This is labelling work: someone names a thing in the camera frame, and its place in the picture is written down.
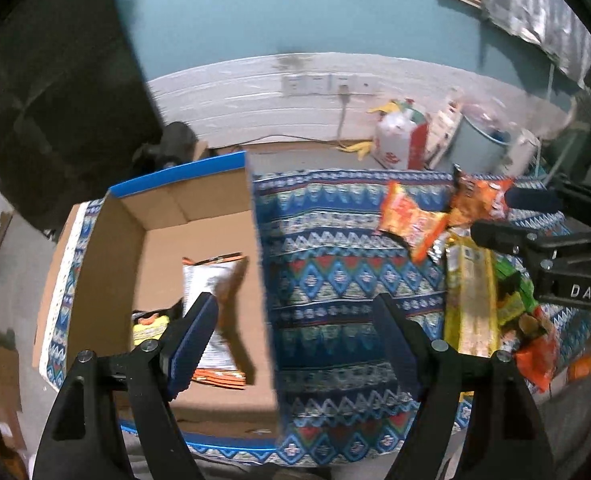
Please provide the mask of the green snack bag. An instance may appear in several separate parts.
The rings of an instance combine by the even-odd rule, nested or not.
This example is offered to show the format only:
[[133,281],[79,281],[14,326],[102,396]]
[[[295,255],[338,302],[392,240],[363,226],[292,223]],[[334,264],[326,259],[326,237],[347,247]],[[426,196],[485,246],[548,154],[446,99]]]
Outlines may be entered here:
[[533,283],[521,264],[506,256],[496,256],[494,273],[498,325],[516,321],[524,313],[532,314],[538,303]]

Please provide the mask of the black yellow small snack bag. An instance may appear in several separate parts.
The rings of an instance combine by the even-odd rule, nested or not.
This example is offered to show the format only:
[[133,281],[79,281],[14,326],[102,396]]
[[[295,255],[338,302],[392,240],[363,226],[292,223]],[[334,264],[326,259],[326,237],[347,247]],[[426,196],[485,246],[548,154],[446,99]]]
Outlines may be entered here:
[[132,314],[132,346],[162,337],[173,315],[169,310],[135,311]]

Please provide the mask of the large orange chips bag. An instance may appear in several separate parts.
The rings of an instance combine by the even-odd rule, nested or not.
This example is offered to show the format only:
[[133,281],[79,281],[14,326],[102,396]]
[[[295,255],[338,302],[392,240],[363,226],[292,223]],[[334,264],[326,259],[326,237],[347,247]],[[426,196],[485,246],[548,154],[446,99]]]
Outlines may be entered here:
[[453,166],[454,192],[449,207],[448,226],[470,226],[478,220],[506,220],[509,206],[506,193],[515,179],[486,180]]

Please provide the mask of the yellow long snack pack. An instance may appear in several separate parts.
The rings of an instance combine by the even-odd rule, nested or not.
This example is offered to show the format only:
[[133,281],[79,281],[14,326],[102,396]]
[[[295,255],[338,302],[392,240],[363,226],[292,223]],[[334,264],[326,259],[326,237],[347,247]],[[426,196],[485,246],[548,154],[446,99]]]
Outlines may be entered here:
[[469,236],[452,234],[445,256],[444,339],[461,354],[489,358],[501,345],[493,255]]

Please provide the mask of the small orange snack bag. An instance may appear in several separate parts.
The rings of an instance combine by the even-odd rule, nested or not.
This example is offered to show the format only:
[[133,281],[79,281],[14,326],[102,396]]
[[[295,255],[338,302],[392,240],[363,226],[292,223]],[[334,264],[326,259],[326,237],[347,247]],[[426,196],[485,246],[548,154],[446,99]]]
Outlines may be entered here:
[[448,217],[447,212],[420,208],[399,182],[390,181],[377,231],[401,240],[410,252],[411,261],[419,264],[446,229]]

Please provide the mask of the white orange chips bag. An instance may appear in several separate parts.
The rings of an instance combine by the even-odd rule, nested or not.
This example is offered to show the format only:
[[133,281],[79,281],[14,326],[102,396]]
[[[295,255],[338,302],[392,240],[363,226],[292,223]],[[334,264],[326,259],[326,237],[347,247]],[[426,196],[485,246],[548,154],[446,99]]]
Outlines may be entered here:
[[192,380],[199,384],[243,390],[246,377],[230,349],[230,336],[236,331],[236,297],[248,269],[248,257],[241,252],[200,261],[182,259],[184,275],[184,313],[202,292],[212,295],[218,310],[216,325]]

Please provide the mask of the red snack bag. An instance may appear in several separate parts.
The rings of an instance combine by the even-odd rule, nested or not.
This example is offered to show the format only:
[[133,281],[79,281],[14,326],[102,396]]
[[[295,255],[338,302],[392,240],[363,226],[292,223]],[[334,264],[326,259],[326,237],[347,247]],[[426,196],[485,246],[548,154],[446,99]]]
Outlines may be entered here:
[[559,340],[555,324],[541,307],[518,318],[519,349],[513,352],[518,370],[539,392],[549,389],[555,376]]

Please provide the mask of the white kettle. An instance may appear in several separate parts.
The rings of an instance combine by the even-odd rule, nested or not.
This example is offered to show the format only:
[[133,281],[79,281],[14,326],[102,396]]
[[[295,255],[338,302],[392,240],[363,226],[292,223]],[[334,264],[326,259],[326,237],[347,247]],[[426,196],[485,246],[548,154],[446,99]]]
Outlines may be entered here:
[[541,147],[538,137],[530,130],[522,129],[511,143],[509,150],[501,161],[499,170],[507,177],[523,176],[535,159]]

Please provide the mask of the blue cardboard box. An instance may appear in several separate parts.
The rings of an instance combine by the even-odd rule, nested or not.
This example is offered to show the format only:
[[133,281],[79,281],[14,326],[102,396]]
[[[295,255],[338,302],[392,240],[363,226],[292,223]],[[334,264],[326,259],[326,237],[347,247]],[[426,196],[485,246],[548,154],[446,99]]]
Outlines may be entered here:
[[265,314],[251,177],[242,152],[190,162],[113,185],[90,232],[65,330],[64,365],[79,351],[132,348],[132,311],[182,296],[182,260],[248,257],[236,295],[237,335],[253,368],[248,386],[193,384],[170,404],[190,444],[255,452],[277,448],[279,408]]

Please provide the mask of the white shopping bag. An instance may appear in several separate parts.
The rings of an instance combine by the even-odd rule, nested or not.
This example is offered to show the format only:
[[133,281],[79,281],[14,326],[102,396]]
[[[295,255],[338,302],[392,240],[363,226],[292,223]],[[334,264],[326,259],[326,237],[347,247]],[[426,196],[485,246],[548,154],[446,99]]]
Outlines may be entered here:
[[433,169],[451,146],[460,125],[461,101],[448,98],[442,108],[431,117],[425,143],[425,167]]

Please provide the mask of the patterned blue blanket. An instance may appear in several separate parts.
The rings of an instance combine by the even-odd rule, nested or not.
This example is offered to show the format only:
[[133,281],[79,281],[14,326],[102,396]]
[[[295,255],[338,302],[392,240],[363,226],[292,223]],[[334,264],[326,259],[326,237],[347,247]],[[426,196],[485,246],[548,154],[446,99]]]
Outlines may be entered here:
[[[446,274],[416,264],[377,231],[390,181],[426,210],[448,201],[444,172],[323,169],[251,177],[280,434],[276,451],[184,443],[201,457],[288,467],[361,462],[402,446],[418,405],[399,388],[370,322],[387,292],[430,337],[443,330]],[[53,257],[38,318],[33,364],[53,387],[82,256],[105,199],[76,205]]]

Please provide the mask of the red white paper bag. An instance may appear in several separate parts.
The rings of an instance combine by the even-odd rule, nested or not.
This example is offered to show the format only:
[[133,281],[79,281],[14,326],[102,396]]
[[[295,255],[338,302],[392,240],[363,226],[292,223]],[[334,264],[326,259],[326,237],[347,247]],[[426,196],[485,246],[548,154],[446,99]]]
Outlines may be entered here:
[[414,100],[391,100],[370,113],[379,116],[373,136],[373,156],[384,168],[422,170],[429,120]]

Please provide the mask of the banana peel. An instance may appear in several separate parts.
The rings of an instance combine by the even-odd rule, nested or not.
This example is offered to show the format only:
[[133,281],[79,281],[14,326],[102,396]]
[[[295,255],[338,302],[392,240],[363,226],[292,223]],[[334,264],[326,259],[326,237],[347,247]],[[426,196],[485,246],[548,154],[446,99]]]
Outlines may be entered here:
[[373,149],[373,141],[363,141],[352,145],[340,145],[338,150],[342,153],[355,154],[359,160],[364,160]]

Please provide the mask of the silver foil curtain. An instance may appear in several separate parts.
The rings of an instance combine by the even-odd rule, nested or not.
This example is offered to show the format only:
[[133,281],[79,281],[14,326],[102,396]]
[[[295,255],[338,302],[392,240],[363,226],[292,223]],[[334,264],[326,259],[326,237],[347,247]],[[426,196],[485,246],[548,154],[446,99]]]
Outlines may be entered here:
[[591,68],[591,33],[565,0],[482,0],[482,11],[507,34],[541,48],[583,86]]

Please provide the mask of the black speaker on box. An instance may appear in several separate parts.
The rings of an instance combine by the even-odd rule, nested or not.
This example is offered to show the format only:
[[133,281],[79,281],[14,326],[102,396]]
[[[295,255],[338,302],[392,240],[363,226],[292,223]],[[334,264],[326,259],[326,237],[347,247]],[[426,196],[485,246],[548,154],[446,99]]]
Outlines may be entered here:
[[132,175],[141,177],[158,170],[191,162],[198,136],[184,122],[171,122],[163,129],[158,144],[145,143],[132,156]]

